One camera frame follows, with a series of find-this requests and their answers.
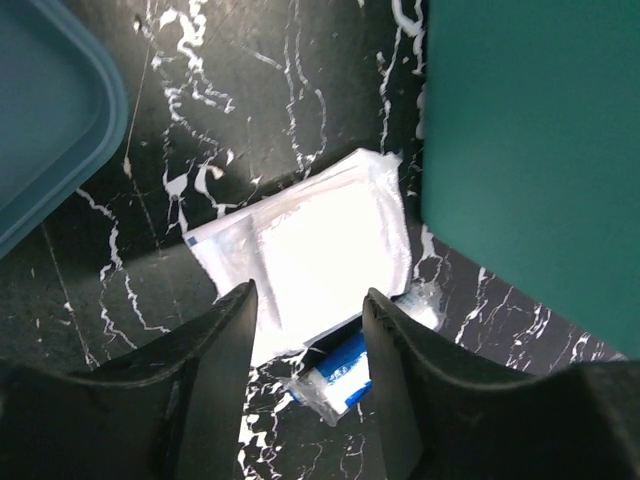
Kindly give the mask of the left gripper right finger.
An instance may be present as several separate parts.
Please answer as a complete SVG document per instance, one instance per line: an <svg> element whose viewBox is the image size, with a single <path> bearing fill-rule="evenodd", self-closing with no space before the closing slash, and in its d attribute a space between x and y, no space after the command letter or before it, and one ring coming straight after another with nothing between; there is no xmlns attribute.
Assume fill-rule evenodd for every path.
<svg viewBox="0 0 640 480"><path fill-rule="evenodd" d="M534 376L472 353L377 290L363 330L391 479L635 479L639 365Z"/></svg>

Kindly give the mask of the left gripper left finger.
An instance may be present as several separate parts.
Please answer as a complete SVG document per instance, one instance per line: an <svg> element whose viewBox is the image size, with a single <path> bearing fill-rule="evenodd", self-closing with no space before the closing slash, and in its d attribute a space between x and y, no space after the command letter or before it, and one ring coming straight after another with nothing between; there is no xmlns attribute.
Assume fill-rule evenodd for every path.
<svg viewBox="0 0 640 480"><path fill-rule="evenodd" d="M91 372L1 364L5 479L229 479L258 295L206 313Z"/></svg>

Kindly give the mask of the white blue tube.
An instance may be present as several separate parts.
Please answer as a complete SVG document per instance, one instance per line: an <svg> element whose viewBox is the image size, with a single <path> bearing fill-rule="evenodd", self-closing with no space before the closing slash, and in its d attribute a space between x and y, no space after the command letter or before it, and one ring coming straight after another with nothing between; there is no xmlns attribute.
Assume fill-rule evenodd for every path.
<svg viewBox="0 0 640 480"><path fill-rule="evenodd" d="M440 329L445 318L441 293L428 287L413 289L398 297L394 304L434 331ZM307 373L286 382L292 398L315 411L331 427L359 403L370 387L368 354L361 330Z"/></svg>

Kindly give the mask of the white gauze packet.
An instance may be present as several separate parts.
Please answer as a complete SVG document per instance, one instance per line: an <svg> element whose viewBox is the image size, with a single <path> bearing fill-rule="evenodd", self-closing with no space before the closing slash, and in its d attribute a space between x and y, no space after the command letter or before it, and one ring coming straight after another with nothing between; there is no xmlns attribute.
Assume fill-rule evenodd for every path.
<svg viewBox="0 0 640 480"><path fill-rule="evenodd" d="M400 159L357 149L323 172L185 233L220 295L254 281L254 367L357 317L371 288L409 286Z"/></svg>

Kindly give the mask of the green medicine box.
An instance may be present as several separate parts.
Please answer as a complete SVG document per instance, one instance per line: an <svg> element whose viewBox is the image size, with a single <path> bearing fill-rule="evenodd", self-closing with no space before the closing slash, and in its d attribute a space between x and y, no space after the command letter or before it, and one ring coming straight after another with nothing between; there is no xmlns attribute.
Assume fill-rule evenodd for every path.
<svg viewBox="0 0 640 480"><path fill-rule="evenodd" d="M422 216L639 355L639 5L433 1Z"/></svg>

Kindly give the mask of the blue divided tray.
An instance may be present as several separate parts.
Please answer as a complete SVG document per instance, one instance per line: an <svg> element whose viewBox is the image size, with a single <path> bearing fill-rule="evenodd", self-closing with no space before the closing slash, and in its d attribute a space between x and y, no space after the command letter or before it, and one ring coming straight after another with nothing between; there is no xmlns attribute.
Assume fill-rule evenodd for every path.
<svg viewBox="0 0 640 480"><path fill-rule="evenodd" d="M122 75L60 1L1 4L1 252L10 252L119 148Z"/></svg>

